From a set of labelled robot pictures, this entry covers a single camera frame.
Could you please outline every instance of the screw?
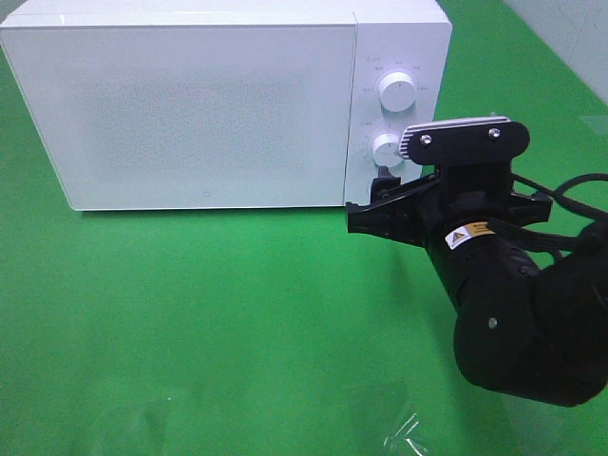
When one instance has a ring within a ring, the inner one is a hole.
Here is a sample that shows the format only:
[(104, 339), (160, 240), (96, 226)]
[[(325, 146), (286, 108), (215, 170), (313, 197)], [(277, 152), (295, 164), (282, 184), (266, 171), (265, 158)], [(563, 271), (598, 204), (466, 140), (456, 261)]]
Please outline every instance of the screw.
[(490, 128), (487, 131), (487, 136), (490, 137), (490, 140), (498, 140), (501, 137), (501, 130), (498, 128)]
[(429, 145), (433, 142), (433, 139), (431, 138), (430, 135), (422, 135), (420, 137), (420, 144), (421, 145)]
[(531, 277), (534, 275), (534, 270), (529, 266), (519, 266), (517, 270), (524, 277)]

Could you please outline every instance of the black cable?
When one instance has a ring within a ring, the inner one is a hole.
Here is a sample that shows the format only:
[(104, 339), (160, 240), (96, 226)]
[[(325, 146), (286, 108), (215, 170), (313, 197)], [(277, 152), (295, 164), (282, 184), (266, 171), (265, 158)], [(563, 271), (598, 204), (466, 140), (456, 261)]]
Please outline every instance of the black cable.
[(608, 174), (583, 174), (582, 176), (577, 176), (571, 180), (567, 180), (555, 190), (550, 190), (540, 185), (539, 183), (534, 182), (533, 180), (518, 176), (517, 174), (513, 174), (513, 179), (517, 182), (527, 185), (528, 187), (532, 187), (536, 190), (539, 190), (540, 192), (543, 192), (545, 195), (551, 197), (559, 206), (564, 208), (566, 211), (572, 212), (573, 214), (577, 214), (578, 216), (582, 216), (587, 219), (593, 219), (596, 221), (603, 221), (605, 223), (608, 223), (608, 212), (602, 211), (597, 207), (589, 206), (580, 201), (576, 201), (575, 199), (568, 198), (564, 195), (564, 193), (568, 190), (585, 182), (608, 181)]

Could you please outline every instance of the green surface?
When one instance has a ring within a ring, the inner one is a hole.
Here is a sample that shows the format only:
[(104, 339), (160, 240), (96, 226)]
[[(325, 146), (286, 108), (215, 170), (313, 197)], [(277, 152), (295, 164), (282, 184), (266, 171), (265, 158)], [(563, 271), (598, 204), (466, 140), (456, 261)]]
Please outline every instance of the green surface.
[[(501, 2), (442, 4), (436, 118), (528, 125), (515, 171), (549, 186), (606, 171), (580, 120), (606, 106)], [(371, 456), (413, 412), (434, 455), (606, 454), (608, 392), (553, 408), (460, 376), (424, 251), (340, 209), (72, 212), (4, 58), (0, 85), (0, 455)]]

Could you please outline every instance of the warning label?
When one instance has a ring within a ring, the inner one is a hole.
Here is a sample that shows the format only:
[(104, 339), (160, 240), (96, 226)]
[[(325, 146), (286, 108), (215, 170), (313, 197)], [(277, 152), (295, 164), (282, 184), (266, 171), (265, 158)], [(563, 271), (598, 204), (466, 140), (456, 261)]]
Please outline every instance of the warning label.
[(494, 232), (487, 228), (487, 221), (474, 221), (464, 226), (456, 228), (446, 236), (446, 243), (450, 250), (454, 250), (459, 245), (469, 239), (482, 235), (493, 235)]

